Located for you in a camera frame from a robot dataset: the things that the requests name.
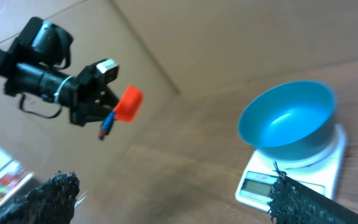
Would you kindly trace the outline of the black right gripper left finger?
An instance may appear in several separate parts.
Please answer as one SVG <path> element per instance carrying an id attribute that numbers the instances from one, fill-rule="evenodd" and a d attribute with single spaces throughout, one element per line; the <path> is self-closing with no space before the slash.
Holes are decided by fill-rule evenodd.
<path id="1" fill-rule="evenodd" d="M 68 224 L 75 214 L 80 180 L 57 172 L 48 181 L 0 207 L 0 224 Z"/>

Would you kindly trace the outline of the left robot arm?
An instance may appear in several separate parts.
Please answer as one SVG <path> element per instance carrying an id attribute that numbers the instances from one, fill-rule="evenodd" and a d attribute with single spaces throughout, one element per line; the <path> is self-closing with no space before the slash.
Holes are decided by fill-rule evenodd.
<path id="1" fill-rule="evenodd" d="M 119 98 L 108 83 L 117 78 L 119 65 L 102 59 L 87 65 L 76 75 L 64 69 L 71 65 L 70 46 L 73 37 L 60 26 L 32 17 L 7 51 L 0 49 L 0 77 L 6 79 L 4 93 L 21 95 L 19 109 L 25 111 L 27 94 L 68 108 L 70 123 L 86 123 L 112 119 Z"/>

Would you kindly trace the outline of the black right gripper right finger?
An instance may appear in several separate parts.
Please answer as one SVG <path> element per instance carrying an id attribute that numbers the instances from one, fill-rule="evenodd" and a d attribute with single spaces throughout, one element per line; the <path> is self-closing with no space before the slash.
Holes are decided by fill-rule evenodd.
<path id="1" fill-rule="evenodd" d="M 273 163 L 278 174 L 269 193 L 270 220 L 276 224 L 358 224 L 358 213 L 290 178 Z"/>

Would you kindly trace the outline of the orange scoop with blue handle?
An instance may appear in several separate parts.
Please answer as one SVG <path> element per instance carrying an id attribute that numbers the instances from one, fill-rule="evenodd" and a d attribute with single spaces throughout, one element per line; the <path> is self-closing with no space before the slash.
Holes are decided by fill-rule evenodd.
<path id="1" fill-rule="evenodd" d="M 140 89 L 129 85 L 118 104 L 111 110 L 99 129 L 98 138 L 103 140 L 111 131 L 115 121 L 130 123 L 138 114 L 144 95 Z"/>

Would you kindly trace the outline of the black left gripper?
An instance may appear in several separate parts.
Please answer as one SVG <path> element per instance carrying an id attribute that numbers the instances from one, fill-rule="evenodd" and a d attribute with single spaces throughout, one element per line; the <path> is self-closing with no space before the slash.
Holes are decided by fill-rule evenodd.
<path id="1" fill-rule="evenodd" d="M 86 66 L 75 78 L 76 91 L 72 94 L 70 123 L 84 126 L 103 121 L 118 104 L 119 98 L 100 79 L 96 63 Z"/>

